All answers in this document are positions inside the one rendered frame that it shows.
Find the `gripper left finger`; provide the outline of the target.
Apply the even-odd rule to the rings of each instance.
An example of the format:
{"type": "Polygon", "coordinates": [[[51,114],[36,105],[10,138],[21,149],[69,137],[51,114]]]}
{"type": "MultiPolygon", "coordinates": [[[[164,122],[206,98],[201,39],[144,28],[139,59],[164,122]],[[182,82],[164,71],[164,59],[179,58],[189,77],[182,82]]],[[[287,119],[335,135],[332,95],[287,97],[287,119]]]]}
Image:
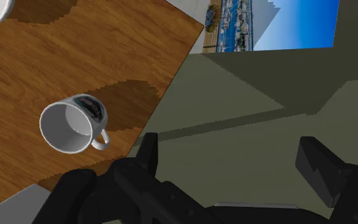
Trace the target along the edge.
{"type": "Polygon", "coordinates": [[[158,135],[145,134],[134,157],[115,160],[101,176],[64,173],[32,224],[223,224],[175,184],[155,178],[158,135]]]}

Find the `white mug with dark print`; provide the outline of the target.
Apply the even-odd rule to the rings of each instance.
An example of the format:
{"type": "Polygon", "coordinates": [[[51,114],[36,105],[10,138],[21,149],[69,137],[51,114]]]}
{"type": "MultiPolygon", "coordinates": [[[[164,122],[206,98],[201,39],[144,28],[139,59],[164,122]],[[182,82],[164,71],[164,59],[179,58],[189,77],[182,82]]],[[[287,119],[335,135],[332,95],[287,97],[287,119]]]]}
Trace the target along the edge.
{"type": "Polygon", "coordinates": [[[76,154],[89,146],[97,150],[108,148],[107,121],[107,110],[101,101],[89,94],[77,94],[45,107],[39,129],[52,148],[76,154]]]}

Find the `window with city view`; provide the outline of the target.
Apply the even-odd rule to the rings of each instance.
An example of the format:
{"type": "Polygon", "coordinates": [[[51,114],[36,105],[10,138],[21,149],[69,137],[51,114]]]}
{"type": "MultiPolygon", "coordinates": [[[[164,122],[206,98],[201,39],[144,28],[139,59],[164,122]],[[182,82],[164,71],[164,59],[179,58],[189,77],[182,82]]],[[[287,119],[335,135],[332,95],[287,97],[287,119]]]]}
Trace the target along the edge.
{"type": "Polygon", "coordinates": [[[331,48],[340,0],[210,0],[203,53],[331,48]]]}

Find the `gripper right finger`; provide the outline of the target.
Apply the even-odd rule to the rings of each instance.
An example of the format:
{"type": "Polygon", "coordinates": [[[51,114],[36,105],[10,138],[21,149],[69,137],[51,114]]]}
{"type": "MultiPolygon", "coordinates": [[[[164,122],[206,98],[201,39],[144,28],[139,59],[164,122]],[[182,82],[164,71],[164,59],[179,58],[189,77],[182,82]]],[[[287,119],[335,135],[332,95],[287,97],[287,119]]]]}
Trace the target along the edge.
{"type": "Polygon", "coordinates": [[[295,166],[323,203],[333,209],[331,224],[358,224],[358,165],[344,162],[315,137],[303,136],[295,166]]]}

